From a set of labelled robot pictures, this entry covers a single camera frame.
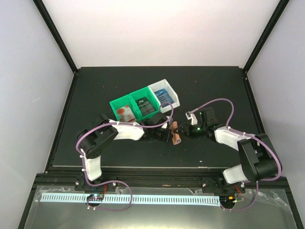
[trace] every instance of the black corner post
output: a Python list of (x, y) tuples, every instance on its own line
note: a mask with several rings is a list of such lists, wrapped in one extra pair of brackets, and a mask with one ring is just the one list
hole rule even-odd
[(49, 15), (45, 5), (43, 4), (42, 0), (33, 0), (33, 2), (35, 3), (39, 13), (41, 14), (43, 20), (45, 21), (46, 25), (48, 26), (51, 34), (53, 35), (57, 45), (59, 46), (63, 56), (66, 58), (72, 72), (74, 74), (77, 73), (78, 69), (72, 59), (72, 57), (70, 56), (70, 53), (65, 45), (65, 43), (63, 42), (54, 22), (52, 21), (51, 16)]
[(263, 45), (265, 44), (267, 38), (269, 37), (271, 31), (273, 30), (275, 24), (277, 23), (278, 19), (282, 15), (284, 9), (286, 8), (289, 0), (280, 0), (277, 4), (276, 9), (274, 10), (269, 22), (267, 23), (261, 37), (259, 38), (256, 46), (254, 47), (246, 65), (244, 66), (244, 72), (247, 74), (250, 70), (252, 64), (254, 63), (255, 59), (257, 58), (260, 50), (262, 49)]

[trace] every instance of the plastic bin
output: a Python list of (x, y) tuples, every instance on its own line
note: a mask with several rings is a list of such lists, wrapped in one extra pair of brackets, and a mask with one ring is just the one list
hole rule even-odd
[[(153, 115), (154, 115), (155, 113), (158, 112), (159, 107), (160, 107), (160, 103), (158, 102), (157, 97), (156, 97), (155, 94), (150, 90), (149, 87), (144, 87), (144, 88), (142, 88), (142, 89), (140, 89), (140, 90), (138, 90), (138, 91), (135, 91), (135, 92), (130, 93), (129, 95), (131, 96), (132, 101), (134, 102), (134, 106), (137, 107), (137, 112), (138, 112), (138, 113), (137, 113), (137, 115), (135, 115), (137, 120), (141, 121), (141, 120), (143, 120), (143, 119), (145, 119), (145, 118), (151, 118), (151, 117), (153, 117)], [(148, 115), (146, 115), (146, 116), (143, 116), (143, 115), (142, 115), (140, 109), (138, 108), (137, 102), (136, 102), (138, 99), (141, 99), (141, 98), (143, 98), (143, 97), (146, 97), (146, 98), (148, 99), (148, 101), (152, 104), (152, 106), (153, 106), (154, 109), (155, 109), (154, 112), (152, 112), (152, 113), (150, 113), (150, 114), (148, 114)]]
[(126, 105), (129, 105), (130, 109), (132, 110), (132, 113), (134, 114), (135, 118), (138, 120), (138, 118), (139, 118), (138, 113), (140, 113), (140, 110), (137, 107), (137, 105), (135, 104), (133, 98), (129, 94), (127, 94), (121, 98), (118, 98), (116, 100), (112, 100), (110, 102), (110, 106), (113, 110), (113, 113), (114, 113), (116, 119), (118, 121), (120, 120), (118, 114), (116, 113), (116, 110), (123, 106), (126, 106)]
[[(165, 89), (168, 93), (168, 95), (172, 98), (172, 100), (174, 101), (174, 103), (172, 104), (173, 108), (179, 107), (180, 103), (179, 103), (179, 99), (178, 96), (176, 94), (176, 92), (173, 90), (173, 88), (170, 86), (170, 84), (167, 82), (166, 79), (161, 80), (159, 82), (153, 83), (151, 85), (148, 86), (151, 91), (153, 92), (153, 94), (156, 91), (159, 91), (161, 89)], [(158, 98), (156, 97), (156, 95), (154, 94), (154, 97), (157, 99), (159, 106), (161, 105), (160, 101), (158, 100)], [(167, 111), (171, 110), (171, 106), (166, 106), (166, 107), (161, 107), (160, 111), (162, 113), (165, 113)]]

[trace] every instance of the black tabletop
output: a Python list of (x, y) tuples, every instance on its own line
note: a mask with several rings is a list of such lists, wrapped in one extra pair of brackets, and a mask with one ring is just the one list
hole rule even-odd
[[(186, 122), (185, 112), (215, 98), (230, 99), (235, 114), (230, 126), (257, 134), (257, 128), (238, 67), (82, 67), (66, 115), (56, 155), (57, 167), (80, 167), (76, 136), (91, 128), (99, 114), (115, 119), (109, 102), (166, 79), (178, 94), (180, 107), (174, 120)], [(225, 124), (231, 107), (227, 102), (211, 105)], [(102, 155), (102, 167), (231, 167), (239, 164), (238, 152), (204, 138), (172, 142), (114, 141)]]

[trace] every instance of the white slotted strip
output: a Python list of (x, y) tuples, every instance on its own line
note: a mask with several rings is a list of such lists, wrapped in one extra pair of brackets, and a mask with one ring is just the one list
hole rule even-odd
[[(41, 202), (85, 203), (90, 194), (82, 193), (43, 193)], [(103, 201), (90, 203), (128, 204), (130, 195), (106, 194)], [(133, 195), (133, 204), (162, 204), (162, 205), (209, 205), (220, 206), (216, 196), (172, 196), (172, 195)]]

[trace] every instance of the brown object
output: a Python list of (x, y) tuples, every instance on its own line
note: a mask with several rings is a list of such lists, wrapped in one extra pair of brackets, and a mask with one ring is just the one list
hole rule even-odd
[(181, 143), (181, 138), (180, 138), (179, 134), (176, 134), (173, 132), (173, 130), (177, 129), (177, 128), (178, 128), (178, 123), (176, 121), (173, 122), (169, 128), (172, 131), (174, 145)]

